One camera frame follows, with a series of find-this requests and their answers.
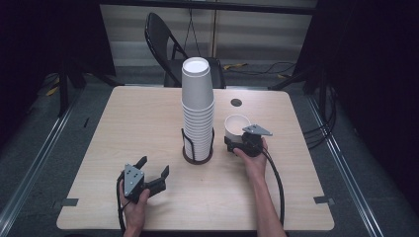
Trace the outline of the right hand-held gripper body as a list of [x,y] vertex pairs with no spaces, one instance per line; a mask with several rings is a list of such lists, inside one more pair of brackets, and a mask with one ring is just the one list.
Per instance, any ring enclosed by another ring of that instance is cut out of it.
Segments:
[[266,128],[258,125],[251,124],[242,128],[243,134],[241,135],[242,142],[238,144],[246,155],[256,157],[262,153],[263,150],[263,136],[272,136],[273,133]]

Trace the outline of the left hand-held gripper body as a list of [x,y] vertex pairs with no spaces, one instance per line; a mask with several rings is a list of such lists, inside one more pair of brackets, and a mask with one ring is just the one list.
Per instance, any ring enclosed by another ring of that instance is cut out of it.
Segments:
[[125,165],[123,193],[128,200],[138,203],[139,196],[150,184],[145,182],[145,174],[135,166]]

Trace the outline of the single white paper cup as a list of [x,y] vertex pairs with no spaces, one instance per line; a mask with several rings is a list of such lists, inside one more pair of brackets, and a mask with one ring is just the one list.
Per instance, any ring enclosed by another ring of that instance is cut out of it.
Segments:
[[243,128],[250,124],[250,120],[244,115],[231,115],[224,121],[225,136],[232,142],[241,143]]

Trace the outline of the black wire cup holder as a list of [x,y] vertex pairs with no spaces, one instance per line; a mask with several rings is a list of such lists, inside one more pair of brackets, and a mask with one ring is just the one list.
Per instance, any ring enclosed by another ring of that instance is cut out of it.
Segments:
[[214,130],[210,133],[210,141],[200,144],[194,141],[191,136],[186,133],[184,128],[181,129],[183,138],[182,154],[184,159],[194,165],[202,165],[207,163],[213,154]]

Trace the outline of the stack of white paper cups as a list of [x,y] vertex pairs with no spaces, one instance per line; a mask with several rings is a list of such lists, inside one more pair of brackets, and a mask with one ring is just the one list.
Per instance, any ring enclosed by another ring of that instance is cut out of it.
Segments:
[[184,129],[200,144],[210,141],[213,130],[214,97],[210,64],[201,57],[191,57],[182,66],[182,108]]

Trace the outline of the person's right hand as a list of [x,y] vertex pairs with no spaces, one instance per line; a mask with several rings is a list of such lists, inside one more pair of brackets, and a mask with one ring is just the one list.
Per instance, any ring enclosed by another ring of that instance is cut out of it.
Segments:
[[240,148],[234,148],[233,153],[242,159],[250,181],[262,181],[265,179],[267,158],[264,154],[250,157]]

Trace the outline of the person's left hand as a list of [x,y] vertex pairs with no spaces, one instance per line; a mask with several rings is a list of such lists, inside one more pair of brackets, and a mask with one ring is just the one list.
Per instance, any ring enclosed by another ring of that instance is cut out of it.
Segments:
[[139,196],[138,203],[130,202],[124,195],[120,196],[121,205],[124,208],[126,218],[126,230],[132,228],[143,229],[145,224],[145,210],[150,190],[144,190]]

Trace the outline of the dark metal stand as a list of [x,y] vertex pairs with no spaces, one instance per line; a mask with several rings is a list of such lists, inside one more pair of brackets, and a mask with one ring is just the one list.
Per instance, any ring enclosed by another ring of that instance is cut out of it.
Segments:
[[86,86],[86,81],[84,79],[82,69],[72,61],[62,63],[58,76],[60,98],[58,115],[62,117],[69,107],[68,82],[71,82],[75,89],[83,89]]

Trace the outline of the black folding chair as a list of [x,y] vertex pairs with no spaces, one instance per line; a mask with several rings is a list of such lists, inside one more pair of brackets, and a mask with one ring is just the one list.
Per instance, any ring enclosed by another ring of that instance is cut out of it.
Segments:
[[152,55],[164,70],[164,86],[180,88],[183,62],[189,56],[156,13],[147,15],[144,36]]

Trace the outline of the metal floor rail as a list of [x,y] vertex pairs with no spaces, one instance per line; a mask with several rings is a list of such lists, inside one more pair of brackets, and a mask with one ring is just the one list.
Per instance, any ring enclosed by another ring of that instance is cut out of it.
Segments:
[[13,226],[77,99],[58,114],[35,102],[23,125],[0,150],[0,237]]
[[335,139],[331,128],[326,124],[326,121],[320,115],[320,107],[312,96],[307,98],[310,109],[315,117],[317,124],[320,126],[320,130],[323,138],[327,144],[327,147],[334,159],[334,162],[342,176],[342,179],[346,185],[346,188],[354,202],[354,205],[362,218],[370,237],[384,237],[381,228],[377,222],[375,214],[364,197],[353,173],[350,169],[345,156]]

